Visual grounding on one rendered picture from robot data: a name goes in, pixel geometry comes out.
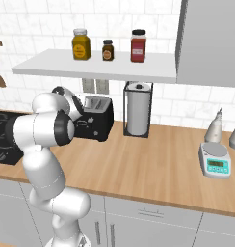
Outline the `white wall shelf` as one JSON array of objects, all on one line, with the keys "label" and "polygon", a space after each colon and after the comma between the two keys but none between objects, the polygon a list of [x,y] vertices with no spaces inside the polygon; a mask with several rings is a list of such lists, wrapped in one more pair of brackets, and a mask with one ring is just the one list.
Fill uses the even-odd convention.
[{"label": "white wall shelf", "polygon": [[12,68],[13,74],[92,78],[153,83],[176,82],[173,54],[147,53],[143,63],[133,63],[129,52],[115,52],[113,61],[103,61],[100,51],[93,51],[87,61],[74,60],[72,51],[47,49]]}]

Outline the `black toaster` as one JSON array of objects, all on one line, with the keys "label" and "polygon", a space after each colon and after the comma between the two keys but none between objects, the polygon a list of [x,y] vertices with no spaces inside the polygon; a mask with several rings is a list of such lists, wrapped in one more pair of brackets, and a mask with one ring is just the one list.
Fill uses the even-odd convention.
[{"label": "black toaster", "polygon": [[75,137],[104,142],[114,123],[113,102],[108,97],[86,96],[84,114],[74,122]]}]

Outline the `grey wall socket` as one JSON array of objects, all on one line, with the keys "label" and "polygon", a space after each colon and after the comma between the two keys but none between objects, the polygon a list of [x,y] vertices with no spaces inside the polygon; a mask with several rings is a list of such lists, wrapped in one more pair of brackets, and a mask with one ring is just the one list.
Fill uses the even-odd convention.
[{"label": "grey wall socket", "polygon": [[87,79],[83,78],[82,79],[82,86],[83,86],[83,92],[84,93],[95,93],[95,88],[94,88],[94,80],[93,79]]},{"label": "grey wall socket", "polygon": [[96,79],[96,91],[99,94],[107,95],[109,93],[109,81],[104,79]]}]

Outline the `grey upper cupboard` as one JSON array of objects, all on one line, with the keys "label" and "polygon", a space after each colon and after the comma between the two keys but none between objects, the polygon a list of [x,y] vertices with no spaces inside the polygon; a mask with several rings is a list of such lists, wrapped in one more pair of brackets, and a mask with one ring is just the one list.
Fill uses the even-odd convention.
[{"label": "grey upper cupboard", "polygon": [[235,88],[235,0],[181,0],[179,84]]}]

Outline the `grey cupboard door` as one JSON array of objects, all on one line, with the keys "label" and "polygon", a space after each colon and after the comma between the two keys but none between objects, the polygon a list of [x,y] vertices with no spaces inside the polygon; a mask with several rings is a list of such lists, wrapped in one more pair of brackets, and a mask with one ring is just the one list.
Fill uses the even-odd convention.
[{"label": "grey cupboard door", "polygon": [[115,247],[193,247],[197,229],[106,214],[109,245],[110,225],[115,224]]},{"label": "grey cupboard door", "polygon": [[199,231],[194,247],[235,247],[235,235]]},{"label": "grey cupboard door", "polygon": [[31,206],[28,183],[0,179],[0,242],[44,247],[53,237],[52,215]]},{"label": "grey cupboard door", "polygon": [[[101,244],[97,245],[95,222],[99,222]],[[91,210],[79,220],[83,234],[89,239],[91,247],[107,247],[105,213]]]}]

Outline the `grey drawer front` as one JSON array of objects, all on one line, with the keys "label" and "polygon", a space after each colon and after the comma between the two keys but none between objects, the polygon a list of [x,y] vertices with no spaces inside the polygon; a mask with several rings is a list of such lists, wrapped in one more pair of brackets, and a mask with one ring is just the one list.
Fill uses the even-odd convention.
[{"label": "grey drawer front", "polygon": [[[152,222],[165,223],[173,226],[196,229],[198,227],[201,213],[198,211],[182,209],[171,206],[160,206],[136,201],[129,201],[118,198],[105,198],[106,212],[117,216],[127,216],[134,219],[142,219]],[[138,209],[156,211],[164,213],[163,217],[154,215],[141,215]]]},{"label": "grey drawer front", "polygon": [[235,237],[235,217],[203,213],[199,228],[207,233],[218,233]]}]

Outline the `teal kitchen scale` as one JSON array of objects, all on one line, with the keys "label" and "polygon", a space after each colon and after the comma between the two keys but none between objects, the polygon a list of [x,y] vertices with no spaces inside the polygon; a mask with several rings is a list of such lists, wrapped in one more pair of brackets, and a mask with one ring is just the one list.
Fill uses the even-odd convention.
[{"label": "teal kitchen scale", "polygon": [[231,158],[227,147],[219,143],[201,143],[198,157],[202,174],[208,178],[228,179],[231,175]]}]

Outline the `black hob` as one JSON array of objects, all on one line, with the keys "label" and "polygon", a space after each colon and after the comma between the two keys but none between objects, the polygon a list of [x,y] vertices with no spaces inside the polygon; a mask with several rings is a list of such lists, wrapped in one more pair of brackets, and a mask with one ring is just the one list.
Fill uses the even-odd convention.
[{"label": "black hob", "polygon": [[7,121],[18,116],[22,113],[0,111],[0,164],[15,165],[23,156],[23,152],[15,150],[5,136]]}]

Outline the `red spice jar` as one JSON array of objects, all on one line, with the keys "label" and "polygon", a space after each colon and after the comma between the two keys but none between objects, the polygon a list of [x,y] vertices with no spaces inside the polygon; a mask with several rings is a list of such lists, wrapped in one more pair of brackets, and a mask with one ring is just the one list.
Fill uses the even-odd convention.
[{"label": "red spice jar", "polygon": [[145,59],[146,36],[144,29],[135,29],[131,37],[131,61],[143,63]]}]

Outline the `white paper towel roll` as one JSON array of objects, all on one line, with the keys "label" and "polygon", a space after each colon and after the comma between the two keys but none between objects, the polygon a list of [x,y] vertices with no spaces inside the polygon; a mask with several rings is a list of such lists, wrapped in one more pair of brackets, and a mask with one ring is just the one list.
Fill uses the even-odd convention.
[{"label": "white paper towel roll", "polygon": [[129,84],[127,89],[127,131],[141,136],[147,132],[150,87],[137,82]]}]

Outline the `yellow spice jar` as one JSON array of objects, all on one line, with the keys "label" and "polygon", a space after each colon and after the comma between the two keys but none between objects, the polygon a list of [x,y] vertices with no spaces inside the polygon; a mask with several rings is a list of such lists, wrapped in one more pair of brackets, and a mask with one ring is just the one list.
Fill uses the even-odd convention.
[{"label": "yellow spice jar", "polygon": [[91,57],[91,41],[86,29],[74,29],[72,40],[73,58],[75,60],[88,60]]}]

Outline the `small brown spice jar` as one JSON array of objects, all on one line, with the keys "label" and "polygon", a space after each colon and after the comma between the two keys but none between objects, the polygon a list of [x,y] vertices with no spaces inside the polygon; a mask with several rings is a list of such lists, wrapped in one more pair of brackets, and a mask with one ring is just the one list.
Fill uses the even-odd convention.
[{"label": "small brown spice jar", "polygon": [[104,61],[114,60],[114,47],[112,40],[104,40],[102,47],[102,58]]}]

